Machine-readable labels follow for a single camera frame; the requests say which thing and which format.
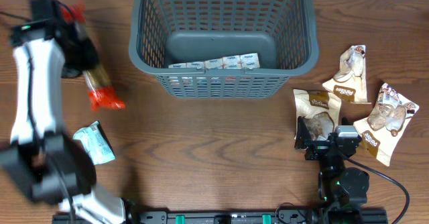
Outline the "grey plastic basket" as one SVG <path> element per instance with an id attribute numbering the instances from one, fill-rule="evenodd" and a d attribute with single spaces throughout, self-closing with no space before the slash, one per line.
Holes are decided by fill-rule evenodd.
<path id="1" fill-rule="evenodd" d="M 260 68 L 168 68 L 257 53 Z M 167 76 L 220 76 L 220 85 L 172 87 L 182 98 L 266 98 L 319 57 L 313 0 L 134 0 L 129 57 L 159 81 Z"/>

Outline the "orange cookie package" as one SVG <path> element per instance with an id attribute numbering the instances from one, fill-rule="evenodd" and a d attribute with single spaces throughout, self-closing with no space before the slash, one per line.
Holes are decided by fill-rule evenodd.
<path id="1" fill-rule="evenodd" d="M 86 34 L 84 4 L 80 3 L 67 6 L 61 3 L 60 6 L 65 21 L 68 23 L 75 23 L 77 31 L 84 35 L 82 41 L 86 63 L 84 63 L 85 70 L 83 70 L 82 73 L 85 77 L 86 85 L 88 86 L 91 109 L 93 111 L 99 108 L 113 110 L 124 109 L 125 102 L 115 93 L 108 74 L 99 60 L 97 50 Z"/>

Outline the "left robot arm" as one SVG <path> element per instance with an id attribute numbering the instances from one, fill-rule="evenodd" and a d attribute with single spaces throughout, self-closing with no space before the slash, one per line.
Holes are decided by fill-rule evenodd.
<path id="1" fill-rule="evenodd" d="M 65 132 L 61 80 L 101 67 L 79 8 L 30 0 L 32 16 L 11 29 L 17 113 L 1 166 L 31 202 L 58 205 L 69 222 L 133 223 L 127 203 L 97 183 L 90 156 Z"/>

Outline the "beige Pantree snack bag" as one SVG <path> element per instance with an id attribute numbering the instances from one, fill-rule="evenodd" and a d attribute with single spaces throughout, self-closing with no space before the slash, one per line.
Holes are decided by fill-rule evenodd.
<path id="1" fill-rule="evenodd" d="M 327 140 L 339 122 L 341 100 L 326 91 L 294 89 L 296 117 L 302 117 L 311 139 Z"/>

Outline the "white tissue multipack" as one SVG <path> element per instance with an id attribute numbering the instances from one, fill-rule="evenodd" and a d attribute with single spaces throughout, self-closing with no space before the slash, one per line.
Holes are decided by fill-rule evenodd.
<path id="1" fill-rule="evenodd" d="M 252 70 L 260 68 L 257 53 L 224 56 L 222 58 L 210 59 L 205 61 L 181 62 L 168 66 L 168 68 L 195 68 L 197 70 Z M 169 83 L 172 87 L 178 88 L 180 85 L 191 86 L 211 84 L 220 85 L 222 83 L 220 76 L 167 76 L 160 78 L 159 81 L 164 84 Z"/>

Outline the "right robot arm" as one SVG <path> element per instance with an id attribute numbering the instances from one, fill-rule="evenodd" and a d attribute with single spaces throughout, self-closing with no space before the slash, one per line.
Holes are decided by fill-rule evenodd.
<path id="1" fill-rule="evenodd" d="M 297 119 L 296 149 L 306 160 L 319 163 L 318 194 L 323 206 L 306 214 L 307 223 L 362 223 L 361 205 L 367 202 L 369 175 L 345 166 L 356 153 L 361 136 L 352 125 L 339 125 L 326 140 L 313 140 L 303 117 Z"/>

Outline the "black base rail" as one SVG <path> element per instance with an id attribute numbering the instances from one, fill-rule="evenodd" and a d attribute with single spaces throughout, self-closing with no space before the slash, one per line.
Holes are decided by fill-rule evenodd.
<path id="1" fill-rule="evenodd" d="M 386 211 L 363 209 L 361 211 L 331 211 L 326 219 L 317 217 L 316 212 L 282 209 L 276 212 L 241 213 L 167 213 L 165 211 L 142 212 L 137 218 L 141 224 L 386 224 Z"/>

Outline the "teal wipes packet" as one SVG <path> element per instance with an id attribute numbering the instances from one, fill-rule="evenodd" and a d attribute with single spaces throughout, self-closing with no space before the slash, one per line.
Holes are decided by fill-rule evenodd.
<path id="1" fill-rule="evenodd" d="M 94 165 L 105 164 L 115 160 L 113 149 L 109 145 L 107 138 L 104 137 L 98 121 L 88 127 L 79 129 L 73 135 L 73 140 L 81 142 Z"/>

